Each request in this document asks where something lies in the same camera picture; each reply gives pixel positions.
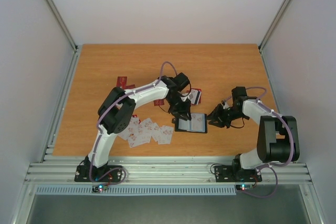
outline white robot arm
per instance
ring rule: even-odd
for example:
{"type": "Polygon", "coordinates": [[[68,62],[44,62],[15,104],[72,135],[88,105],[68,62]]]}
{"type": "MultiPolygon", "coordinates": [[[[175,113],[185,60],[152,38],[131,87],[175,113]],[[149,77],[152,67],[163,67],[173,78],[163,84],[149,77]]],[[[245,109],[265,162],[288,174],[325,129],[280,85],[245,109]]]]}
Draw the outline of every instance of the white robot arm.
{"type": "Polygon", "coordinates": [[[158,99],[166,99],[171,113],[177,119],[191,120],[191,102],[181,91],[190,84],[188,77],[179,73],[176,77],[162,76],[147,85],[135,89],[112,89],[98,110],[98,134],[91,152],[76,170],[75,181],[101,181],[109,170],[108,158],[117,135],[128,126],[133,111],[158,99]]]}
{"type": "MultiPolygon", "coordinates": [[[[128,97],[129,99],[134,100],[135,102],[134,110],[136,110],[138,107],[146,103],[158,99],[165,99],[168,94],[168,91],[169,89],[167,88],[167,85],[163,81],[160,81],[158,84],[156,84],[156,81],[153,81],[152,83],[144,85],[139,88],[126,89],[124,92],[126,94],[133,93],[128,97]]],[[[114,140],[119,134],[113,132],[109,134],[107,129],[105,129],[105,127],[102,124],[99,124],[98,127],[100,130],[98,130],[96,141],[93,145],[91,152],[88,155],[89,161],[92,162],[92,156],[95,153],[93,165],[96,168],[99,168],[108,162],[109,153],[111,151],[112,145],[114,143],[114,140]]]]}
{"type": "Polygon", "coordinates": [[[222,102],[208,115],[209,124],[229,128],[232,120],[251,118],[259,125],[257,148],[238,154],[233,162],[237,166],[235,170],[254,169],[263,163],[296,161],[299,158],[297,124],[293,116],[275,113],[257,97],[249,97],[245,87],[232,89],[232,99],[231,107],[222,102]]]}

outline white card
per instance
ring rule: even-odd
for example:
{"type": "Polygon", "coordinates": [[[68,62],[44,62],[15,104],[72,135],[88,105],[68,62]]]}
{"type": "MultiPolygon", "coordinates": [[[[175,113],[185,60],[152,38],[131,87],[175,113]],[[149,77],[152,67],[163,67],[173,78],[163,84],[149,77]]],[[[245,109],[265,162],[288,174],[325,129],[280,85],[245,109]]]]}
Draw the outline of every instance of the white card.
{"type": "Polygon", "coordinates": [[[192,113],[191,114],[191,130],[192,131],[202,131],[204,130],[203,122],[204,114],[201,113],[192,113]]]}
{"type": "Polygon", "coordinates": [[[161,129],[160,127],[157,125],[157,123],[153,123],[153,130],[152,130],[152,137],[154,139],[154,141],[162,141],[162,134],[161,134],[161,129]]]}
{"type": "Polygon", "coordinates": [[[145,120],[143,120],[140,124],[139,124],[139,134],[142,134],[144,132],[146,133],[152,133],[152,129],[153,129],[153,122],[150,118],[147,118],[145,120]]]}
{"type": "Polygon", "coordinates": [[[191,104],[198,105],[198,103],[200,102],[201,95],[202,95],[201,91],[191,89],[191,92],[188,96],[189,100],[191,101],[191,104]]]}
{"type": "Polygon", "coordinates": [[[131,121],[129,125],[126,127],[125,130],[120,132],[118,134],[119,137],[121,137],[124,140],[127,140],[127,138],[131,134],[137,134],[138,133],[138,126],[139,126],[139,118],[131,118],[131,121]]]}
{"type": "Polygon", "coordinates": [[[158,140],[158,144],[170,144],[173,136],[173,127],[169,126],[162,126],[161,127],[161,134],[162,134],[162,139],[158,140]]]}
{"type": "Polygon", "coordinates": [[[130,145],[130,148],[137,147],[142,144],[147,144],[151,141],[151,134],[149,133],[142,133],[142,134],[136,134],[132,135],[127,138],[128,144],[130,145]]]}

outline playing card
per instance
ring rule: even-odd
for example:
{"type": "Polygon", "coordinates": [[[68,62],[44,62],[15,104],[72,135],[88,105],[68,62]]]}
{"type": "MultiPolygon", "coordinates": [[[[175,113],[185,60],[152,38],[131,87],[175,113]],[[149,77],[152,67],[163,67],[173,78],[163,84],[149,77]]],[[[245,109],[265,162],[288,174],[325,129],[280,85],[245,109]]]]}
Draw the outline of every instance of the playing card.
{"type": "Polygon", "coordinates": [[[121,87],[122,89],[126,88],[127,76],[118,76],[117,77],[117,87],[121,87]]]}
{"type": "Polygon", "coordinates": [[[191,114],[191,130],[192,131],[202,131],[204,130],[204,114],[192,113],[191,114]]]}
{"type": "Polygon", "coordinates": [[[127,138],[128,144],[130,148],[137,147],[142,144],[147,144],[151,141],[151,133],[137,133],[135,135],[131,135],[127,138]]]}
{"type": "Polygon", "coordinates": [[[154,100],[153,103],[154,103],[154,106],[159,106],[159,105],[162,106],[164,105],[164,99],[154,100]]]}
{"type": "Polygon", "coordinates": [[[162,141],[162,134],[161,134],[161,129],[160,129],[160,127],[157,125],[157,123],[153,123],[153,125],[152,125],[152,128],[153,128],[153,130],[152,130],[152,137],[153,137],[153,139],[154,139],[154,141],[162,141]]]}
{"type": "Polygon", "coordinates": [[[201,95],[202,92],[200,89],[199,90],[191,89],[191,92],[188,96],[189,100],[191,101],[191,104],[198,105],[199,103],[201,103],[201,95]]]}
{"type": "Polygon", "coordinates": [[[139,134],[144,133],[144,132],[152,134],[152,129],[153,129],[152,125],[153,125],[153,122],[150,118],[143,120],[139,124],[139,134]]]}
{"type": "Polygon", "coordinates": [[[162,139],[158,140],[158,144],[170,144],[173,136],[173,127],[162,126],[161,127],[162,139]]]}
{"type": "Polygon", "coordinates": [[[124,140],[127,140],[127,138],[131,134],[137,134],[138,133],[138,125],[139,125],[139,118],[131,118],[131,121],[129,125],[126,127],[125,130],[120,132],[118,134],[119,137],[121,137],[124,140]]]}
{"type": "MultiPolygon", "coordinates": [[[[138,117],[138,115],[132,115],[132,117],[133,117],[133,118],[137,118],[137,117],[138,117]]],[[[140,118],[139,118],[139,123],[141,123],[141,120],[140,120],[140,118]]]]}
{"type": "Polygon", "coordinates": [[[126,89],[135,89],[135,84],[128,85],[125,87],[126,89]]]}

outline white wall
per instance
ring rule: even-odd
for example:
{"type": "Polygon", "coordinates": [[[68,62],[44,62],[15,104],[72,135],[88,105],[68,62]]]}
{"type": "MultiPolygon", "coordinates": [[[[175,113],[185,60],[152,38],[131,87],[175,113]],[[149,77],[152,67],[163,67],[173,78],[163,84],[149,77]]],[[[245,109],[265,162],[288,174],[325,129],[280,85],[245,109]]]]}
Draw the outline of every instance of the white wall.
{"type": "Polygon", "coordinates": [[[293,0],[264,56],[280,111],[298,120],[301,157],[336,219],[336,1],[293,0]]]}
{"type": "Polygon", "coordinates": [[[259,44],[282,1],[54,0],[77,44],[259,44]]]}
{"type": "Polygon", "coordinates": [[[0,223],[38,161],[72,51],[44,0],[0,0],[0,223]]]}

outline orange wooden surface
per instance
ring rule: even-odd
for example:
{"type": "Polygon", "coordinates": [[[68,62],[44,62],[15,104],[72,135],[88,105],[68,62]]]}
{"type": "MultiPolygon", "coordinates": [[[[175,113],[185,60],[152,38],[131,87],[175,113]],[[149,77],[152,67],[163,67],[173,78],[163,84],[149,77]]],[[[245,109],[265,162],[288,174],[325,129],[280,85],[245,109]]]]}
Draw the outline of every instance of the orange wooden surface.
{"type": "MultiPolygon", "coordinates": [[[[202,103],[192,112],[209,114],[236,86],[263,86],[269,92],[263,103],[275,108],[257,45],[250,44],[164,44],[164,45],[84,45],[62,118],[53,155],[86,156],[95,141],[97,110],[116,86],[118,76],[137,87],[159,76],[162,62],[170,61],[185,73],[192,87],[202,89],[202,103]]],[[[169,65],[164,74],[174,76],[169,65]]],[[[249,90],[259,95],[261,90],[249,90]]],[[[138,108],[141,120],[151,118],[159,126],[172,126],[172,116],[153,103],[138,108]]],[[[240,126],[241,120],[233,125],[240,126]]],[[[256,147],[258,126],[245,121],[243,129],[208,126],[207,134],[174,132],[170,145],[154,140],[135,148],[117,137],[113,156],[210,156],[236,155],[256,147]]]]}

